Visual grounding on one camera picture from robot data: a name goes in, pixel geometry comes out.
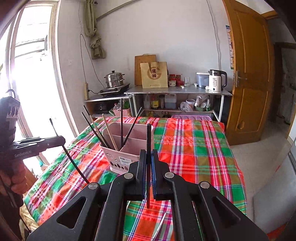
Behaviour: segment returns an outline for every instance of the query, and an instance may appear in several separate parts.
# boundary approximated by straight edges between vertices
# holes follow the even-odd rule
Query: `storage container with white lid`
[[[206,86],[209,86],[209,76],[210,74],[207,72],[196,72],[196,82],[198,83],[198,87],[205,88]]]
[[[165,94],[165,108],[176,109],[177,95],[176,94]]]

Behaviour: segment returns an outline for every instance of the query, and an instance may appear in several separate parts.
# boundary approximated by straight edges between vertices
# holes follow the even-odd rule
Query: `electric kettle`
[[[214,93],[219,93],[222,91],[222,88],[227,85],[227,73],[222,70],[211,69],[209,71],[209,91]],[[222,85],[222,76],[225,76],[225,84]]]

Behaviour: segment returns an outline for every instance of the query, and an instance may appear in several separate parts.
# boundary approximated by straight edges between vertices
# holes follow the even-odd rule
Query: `kettle handle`
[[[221,86],[222,88],[226,87],[227,85],[227,73],[225,71],[220,70],[222,75],[225,75],[225,84],[223,86]]]

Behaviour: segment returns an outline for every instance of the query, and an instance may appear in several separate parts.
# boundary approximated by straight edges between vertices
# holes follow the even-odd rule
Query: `refrigerator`
[[[270,233],[289,222],[296,210],[296,141],[284,162],[253,198],[254,223]]]

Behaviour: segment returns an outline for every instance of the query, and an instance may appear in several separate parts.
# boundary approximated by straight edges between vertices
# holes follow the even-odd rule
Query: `glass cup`
[[[190,77],[184,77],[184,86],[190,85]]]

